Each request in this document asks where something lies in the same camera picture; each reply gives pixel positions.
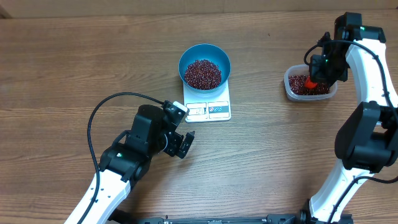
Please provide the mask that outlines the red scoop with blue handle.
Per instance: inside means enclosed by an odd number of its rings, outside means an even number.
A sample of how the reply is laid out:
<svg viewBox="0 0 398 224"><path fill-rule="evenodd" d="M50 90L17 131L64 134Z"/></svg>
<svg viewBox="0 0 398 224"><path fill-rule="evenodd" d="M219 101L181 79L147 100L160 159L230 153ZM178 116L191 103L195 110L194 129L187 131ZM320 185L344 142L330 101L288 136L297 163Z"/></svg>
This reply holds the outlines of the red scoop with blue handle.
<svg viewBox="0 0 398 224"><path fill-rule="evenodd" d="M304 87L312 90L312 89L315 89L317 86L318 86L318 83L312 82L310 79L310 76L308 76L307 79L305 80Z"/></svg>

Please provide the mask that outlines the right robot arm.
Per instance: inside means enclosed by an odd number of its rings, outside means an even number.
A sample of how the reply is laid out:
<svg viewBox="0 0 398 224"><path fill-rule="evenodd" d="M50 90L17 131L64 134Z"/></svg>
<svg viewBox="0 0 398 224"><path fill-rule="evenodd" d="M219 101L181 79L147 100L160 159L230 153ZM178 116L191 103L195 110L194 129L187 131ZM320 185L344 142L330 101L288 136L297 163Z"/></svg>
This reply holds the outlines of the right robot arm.
<svg viewBox="0 0 398 224"><path fill-rule="evenodd" d="M397 160L397 93L386 63L386 38L380 27L365 26L362 16L346 12L335 20L334 34L317 42L320 55L306 52L306 86L345 82L354 77L358 106L335 138L335 166L300 211L297 223L352 223L345 206L368 180L393 184L374 175Z"/></svg>

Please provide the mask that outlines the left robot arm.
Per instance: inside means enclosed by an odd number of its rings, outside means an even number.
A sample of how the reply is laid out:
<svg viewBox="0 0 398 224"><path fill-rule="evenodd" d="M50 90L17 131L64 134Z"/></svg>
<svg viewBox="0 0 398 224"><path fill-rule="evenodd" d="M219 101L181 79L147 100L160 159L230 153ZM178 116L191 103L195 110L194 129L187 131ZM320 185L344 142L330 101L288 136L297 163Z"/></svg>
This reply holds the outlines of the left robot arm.
<svg viewBox="0 0 398 224"><path fill-rule="evenodd" d="M136 183L148 172L152 158L163 151L183 159L194 132L176 133L189 109L175 101L161 107L141 105L131 129L123 131L101 155L98 170L67 223L106 223Z"/></svg>

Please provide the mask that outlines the white digital kitchen scale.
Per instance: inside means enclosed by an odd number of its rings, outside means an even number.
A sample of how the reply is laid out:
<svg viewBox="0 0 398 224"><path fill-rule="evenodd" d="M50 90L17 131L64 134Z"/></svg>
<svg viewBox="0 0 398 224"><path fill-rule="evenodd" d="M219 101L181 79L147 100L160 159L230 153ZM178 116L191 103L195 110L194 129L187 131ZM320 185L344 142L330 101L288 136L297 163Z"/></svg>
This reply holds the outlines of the white digital kitchen scale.
<svg viewBox="0 0 398 224"><path fill-rule="evenodd" d="M188 108L187 123L229 121L231 102L228 82L215 91L196 90L183 84L183 102Z"/></svg>

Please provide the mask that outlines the red beans in bowl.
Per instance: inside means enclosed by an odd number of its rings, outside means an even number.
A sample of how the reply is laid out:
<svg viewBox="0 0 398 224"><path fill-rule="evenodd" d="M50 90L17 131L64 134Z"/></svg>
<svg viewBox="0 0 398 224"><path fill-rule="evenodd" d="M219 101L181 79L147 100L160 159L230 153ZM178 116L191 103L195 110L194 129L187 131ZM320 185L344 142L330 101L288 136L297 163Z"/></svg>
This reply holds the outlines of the red beans in bowl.
<svg viewBox="0 0 398 224"><path fill-rule="evenodd" d="M194 89L212 90L221 83L221 70L209 60L196 60L188 65L184 80Z"/></svg>

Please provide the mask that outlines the blue metal bowl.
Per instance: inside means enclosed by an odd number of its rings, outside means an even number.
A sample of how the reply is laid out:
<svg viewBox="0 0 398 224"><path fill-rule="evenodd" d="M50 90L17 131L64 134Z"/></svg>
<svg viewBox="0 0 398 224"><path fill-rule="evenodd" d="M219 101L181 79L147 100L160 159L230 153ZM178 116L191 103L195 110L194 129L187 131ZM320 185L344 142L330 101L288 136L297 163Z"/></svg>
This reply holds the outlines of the blue metal bowl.
<svg viewBox="0 0 398 224"><path fill-rule="evenodd" d="M219 69L221 70L220 85L228 81L229 76L231 75L231 61L226 52L216 45L197 44L184 51L178 62L178 73L183 84L188 85L184 80L184 74L188 65L196 60L203 59L209 60L219 66Z"/></svg>

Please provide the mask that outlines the clear plastic food container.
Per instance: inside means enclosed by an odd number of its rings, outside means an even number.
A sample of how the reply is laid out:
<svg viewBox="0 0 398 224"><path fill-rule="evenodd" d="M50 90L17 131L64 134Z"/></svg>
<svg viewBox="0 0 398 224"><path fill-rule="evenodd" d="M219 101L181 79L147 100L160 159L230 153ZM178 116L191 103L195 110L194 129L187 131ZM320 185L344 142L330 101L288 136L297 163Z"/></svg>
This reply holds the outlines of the clear plastic food container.
<svg viewBox="0 0 398 224"><path fill-rule="evenodd" d="M307 75L309 73L309 67L306 64L294 65L290 67L284 74L284 85L287 98L291 101L317 101L317 100L326 100L333 97L338 89L338 84L334 83L330 87L330 92L324 95L297 95L295 94L289 83L289 77L294 75Z"/></svg>

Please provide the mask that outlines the red adzuki beans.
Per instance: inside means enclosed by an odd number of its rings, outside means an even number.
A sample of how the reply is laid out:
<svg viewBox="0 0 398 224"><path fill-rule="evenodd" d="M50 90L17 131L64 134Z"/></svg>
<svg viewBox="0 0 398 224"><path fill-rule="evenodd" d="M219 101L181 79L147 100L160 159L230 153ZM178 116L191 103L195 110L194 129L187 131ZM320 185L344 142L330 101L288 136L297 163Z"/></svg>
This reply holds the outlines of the red adzuki beans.
<svg viewBox="0 0 398 224"><path fill-rule="evenodd" d="M318 83L315 89L304 87L308 75L293 75L289 77L289 85L292 92L296 95L325 95L329 94L330 87L326 83Z"/></svg>

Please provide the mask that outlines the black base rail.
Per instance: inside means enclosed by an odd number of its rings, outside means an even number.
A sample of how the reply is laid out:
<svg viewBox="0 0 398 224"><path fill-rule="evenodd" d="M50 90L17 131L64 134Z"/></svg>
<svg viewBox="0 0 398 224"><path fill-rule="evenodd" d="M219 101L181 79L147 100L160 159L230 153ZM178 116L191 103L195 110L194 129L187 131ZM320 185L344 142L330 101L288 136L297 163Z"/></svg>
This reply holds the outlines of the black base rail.
<svg viewBox="0 0 398 224"><path fill-rule="evenodd" d="M108 218L105 224L132 223L132 224L299 224L299 223L322 223L307 217L305 211L300 216L294 214L270 214L266 217L233 217L233 218L134 218L130 213L116 210Z"/></svg>

